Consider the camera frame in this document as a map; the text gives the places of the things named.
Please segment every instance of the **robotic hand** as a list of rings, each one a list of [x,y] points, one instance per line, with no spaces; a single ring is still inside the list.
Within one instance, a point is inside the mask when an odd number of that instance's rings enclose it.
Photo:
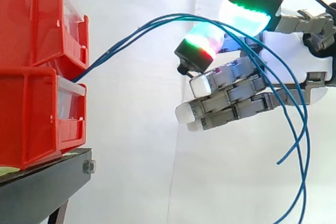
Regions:
[[[235,4],[235,8],[241,10],[234,14],[232,6],[227,8],[227,3]],[[225,13],[221,11],[221,21],[256,36],[281,57],[298,79],[306,104],[312,104],[326,94],[328,86],[336,86],[335,4],[327,5],[325,13],[313,16],[306,10],[283,9],[281,3],[282,0],[224,0]],[[190,131],[208,130],[279,106],[274,93],[263,92],[268,83],[243,51],[240,58],[205,72],[214,53],[241,50],[227,34],[218,35],[216,27],[208,26],[212,28],[203,29],[202,42],[205,45],[204,40],[207,40],[207,47],[188,50],[188,42],[201,41],[195,39],[200,30],[196,26],[175,52],[181,59],[180,73],[201,73],[190,80],[195,99],[176,108],[178,121],[186,123]],[[284,66],[259,44],[248,38],[243,40],[286,84],[296,102],[302,104]],[[265,73],[271,83],[278,84],[271,73],[267,70]],[[293,105],[283,89],[278,89],[277,93],[284,104]]]

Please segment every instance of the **cylindrical sensor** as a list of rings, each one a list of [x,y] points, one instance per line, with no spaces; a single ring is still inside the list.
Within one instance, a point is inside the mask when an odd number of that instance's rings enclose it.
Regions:
[[[283,0],[224,0],[219,20],[250,36],[256,36],[273,22]]]
[[[204,73],[224,43],[224,31],[209,23],[197,24],[183,39],[175,54],[181,59],[178,71]]]

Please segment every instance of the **white fingertip pad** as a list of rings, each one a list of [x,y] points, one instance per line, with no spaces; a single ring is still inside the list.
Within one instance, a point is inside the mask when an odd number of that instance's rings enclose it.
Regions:
[[[204,74],[193,78],[190,81],[190,87],[195,98],[206,97],[211,94],[211,87]]]
[[[196,120],[195,122],[188,123],[187,127],[188,127],[188,130],[192,132],[204,130],[202,126],[202,122],[200,120]]]
[[[187,102],[181,104],[175,109],[175,115],[179,123],[191,123],[195,121],[193,110]]]

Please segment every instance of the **white backdrop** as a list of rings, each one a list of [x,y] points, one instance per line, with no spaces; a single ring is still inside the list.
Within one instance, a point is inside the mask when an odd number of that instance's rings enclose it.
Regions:
[[[156,16],[196,12],[216,18],[222,0],[74,1],[90,18],[93,62]],[[285,5],[318,7],[311,0]],[[178,23],[153,31],[83,80],[89,89],[87,146],[97,172],[71,198],[66,224],[263,224],[287,210],[300,175],[295,154],[275,164],[293,143],[281,109],[202,133],[178,125],[174,109],[190,93],[173,51],[190,28]],[[304,223],[334,223],[336,217],[335,95],[329,92],[309,110]],[[284,223],[297,223],[299,212],[300,203]]]

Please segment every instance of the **blue cable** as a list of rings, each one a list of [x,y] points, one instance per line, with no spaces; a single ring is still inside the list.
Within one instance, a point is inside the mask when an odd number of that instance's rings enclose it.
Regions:
[[[175,18],[175,19],[170,19],[170,20],[167,19],[167,20],[158,21],[158,20],[160,20],[160,19],[168,18],[168,17],[173,17],[173,16],[175,16],[176,18]],[[222,25],[225,25],[225,24],[222,24],[222,23],[219,23],[219,22],[215,22],[215,21],[213,21],[213,20],[209,20],[209,19],[206,19],[206,18],[198,17],[198,16],[195,16],[195,15],[189,15],[189,14],[170,14],[170,15],[165,15],[165,16],[156,18],[156,19],[154,19],[154,20],[148,22],[147,24],[145,24],[144,26],[142,26],[141,28],[139,28],[137,31],[135,31],[132,35],[128,36],[127,38],[125,38],[125,39],[121,40],[120,42],[118,42],[117,44],[115,44],[113,47],[110,48],[110,50],[109,50],[107,53],[105,53],[105,54],[104,54],[102,57],[100,57],[100,58],[99,58],[93,65],[91,65],[90,68],[88,69],[88,71],[87,71],[86,73],[84,73],[82,76],[79,76],[77,79],[82,78],[84,75],[86,75],[86,74],[87,74],[89,71],[91,71],[93,68],[95,68],[96,66],[101,65],[101,64],[104,63],[106,60],[110,59],[113,55],[115,55],[115,54],[118,53],[119,51],[123,50],[125,47],[129,46],[130,44],[132,44],[133,42],[135,42],[135,41],[136,41],[137,39],[139,39],[140,37],[142,37],[142,36],[143,36],[144,34],[146,34],[147,32],[149,32],[149,31],[151,31],[151,30],[153,30],[153,29],[155,29],[155,28],[157,28],[157,27],[159,27],[159,26],[161,26],[161,25],[167,24],[167,23],[172,22],[172,21],[175,21],[175,20],[188,20],[188,21],[202,21],[202,22],[209,22],[209,23],[211,23],[211,24],[213,24],[213,25],[216,25],[217,27],[221,28],[222,30],[224,30],[224,31],[227,32],[228,34],[230,33],[229,31],[227,31],[225,28],[222,27]],[[225,25],[225,26],[229,27],[230,29],[236,30],[237,32],[240,32],[240,31],[238,31],[237,29],[235,29],[234,27],[230,27],[230,26],[228,26],[228,25]],[[137,36],[137,38],[133,39],[131,42],[129,42],[128,44],[126,44],[126,45],[123,46],[122,48],[119,48],[121,45],[123,45],[127,40],[129,40],[129,39],[130,39],[131,37],[133,37],[135,34],[139,33],[140,31],[143,31],[143,30],[145,30],[145,29],[147,29],[147,28],[149,28],[149,27],[150,27],[150,29],[148,29],[147,31],[143,32],[141,35]],[[259,43],[262,47],[264,47],[266,50],[270,51],[271,54],[273,54],[276,58],[278,58],[278,59],[280,60],[280,62],[282,61],[281,63],[283,63],[285,67],[287,66],[286,63],[285,63],[280,57],[278,57],[274,52],[272,52],[272,51],[271,51],[266,45],[264,45],[261,41],[255,39],[255,38],[253,38],[253,37],[250,37],[250,36],[248,36],[248,35],[246,35],[246,34],[244,34],[244,33],[242,33],[242,34],[243,34],[244,36],[246,36],[246,37],[248,37],[248,38],[254,40],[255,42]],[[244,48],[245,51],[248,51],[248,45],[245,44],[245,46],[244,46],[244,44],[241,44],[241,46],[242,46],[242,48]],[[251,52],[255,54],[254,57],[256,56],[257,59],[259,58],[259,56],[258,56],[254,51],[251,50]],[[297,84],[297,86],[300,87],[299,84],[298,84],[298,82],[297,82],[297,80],[295,79],[294,74],[291,72],[290,68],[289,68],[288,66],[287,66],[286,68],[288,69],[288,71],[290,72],[290,74],[293,76],[293,79],[294,79],[295,83]],[[263,70],[262,70],[261,68],[260,68],[259,70],[261,70],[261,73],[263,74],[264,77],[267,77],[266,74],[263,72]],[[274,91],[275,91],[274,86],[271,84],[270,87],[273,88],[273,92],[274,92]],[[289,92],[289,90],[287,89],[287,87],[286,87],[285,85],[283,85],[283,88],[284,88],[285,91],[288,93],[290,99],[292,100],[293,104],[295,105],[296,101],[295,101],[295,99],[294,99],[293,97],[291,97],[291,93]],[[301,89],[298,89],[298,90],[299,90],[299,94],[301,95],[300,98],[301,98],[301,100],[303,101],[303,103],[302,103],[302,104],[303,104],[303,107],[305,107],[305,102],[304,102],[304,98],[303,98]],[[294,130],[294,128],[293,128],[293,125],[292,125],[292,123],[291,123],[291,120],[290,120],[290,118],[289,118],[289,115],[287,114],[287,110],[286,110],[286,107],[285,107],[285,105],[283,104],[283,102],[282,102],[282,106],[285,108],[285,109],[284,109],[284,112],[286,112],[286,113],[285,113],[285,116],[286,116],[286,118],[287,118],[287,120],[288,120],[288,122],[289,122],[289,124],[290,124],[290,126],[291,126],[291,129],[292,129],[292,131],[293,131],[293,135],[294,135],[295,138],[297,139],[295,130]],[[304,125],[305,125],[305,126],[304,126],[303,129],[302,129],[302,133],[304,133],[304,132],[306,131],[306,134],[307,134],[308,131],[307,131],[306,118],[307,118],[307,117],[304,116],[304,119],[303,119],[303,120],[304,120]],[[298,152],[300,151],[298,145],[295,144],[295,145],[294,145],[294,148],[298,148]],[[303,181],[302,181],[302,184],[301,184],[301,187],[302,187],[302,189],[303,189],[303,193],[304,193],[304,202],[305,202],[305,190],[306,190],[304,184],[305,184],[305,179],[306,179],[306,173],[307,173],[307,172],[305,171],[305,174],[303,175]],[[303,211],[302,211],[302,214],[301,214],[301,218],[300,218],[300,219],[303,218],[303,214],[304,214],[304,209],[303,209]]]
[[[293,123],[288,115],[288,112],[287,112],[287,109],[286,109],[286,106],[284,104],[284,102],[282,101],[282,99],[280,98],[280,96],[277,94],[276,90],[275,90],[275,87],[274,85],[270,82],[269,78],[267,77],[267,75],[265,74],[265,72],[262,70],[262,68],[259,66],[259,64],[257,63],[257,61],[248,53],[248,51],[254,55],[255,58],[257,58],[259,61],[262,59],[253,51],[251,50],[250,48],[246,47],[245,45],[243,46],[243,43],[240,43],[238,42],[237,40],[239,38],[234,38],[235,35],[233,34],[230,34],[230,36],[232,37],[232,39],[234,39],[241,47],[242,49],[247,52],[248,54],[248,57],[251,59],[251,61],[253,62],[253,64],[256,66],[256,68],[258,69],[258,71],[261,73],[261,75],[264,77],[264,79],[266,79],[266,81],[268,82],[270,88],[272,89],[273,93],[275,94],[276,98],[279,100],[283,110],[284,110],[284,114],[285,114],[285,117],[289,123],[289,126],[292,130],[292,133],[293,133],[293,136],[295,139],[297,139],[297,135],[296,135],[296,132],[295,132],[295,128],[293,126]],[[303,204],[302,204],[302,211],[301,211],[301,215],[300,215],[300,219],[299,219],[299,223],[302,223],[303,221],[303,217],[305,215],[305,211],[306,211],[306,204],[307,204],[307,190],[306,190],[306,185],[305,185],[305,180],[306,180],[306,172],[303,170],[303,162],[302,162],[302,155],[301,155],[301,150],[300,150],[300,146],[297,147],[297,151],[298,151],[298,157],[299,157],[299,165],[300,165],[300,172],[301,172],[301,177],[302,177],[302,184],[303,184]],[[300,193],[301,190],[299,190],[298,194],[297,194],[297,199],[299,198],[300,196]],[[289,214],[290,212],[292,211],[292,209],[294,208],[294,206],[296,205],[297,203],[297,200],[295,200],[291,207],[287,210],[287,212],[281,217],[279,218],[275,223],[278,224],[280,223],[281,221],[283,221]]]

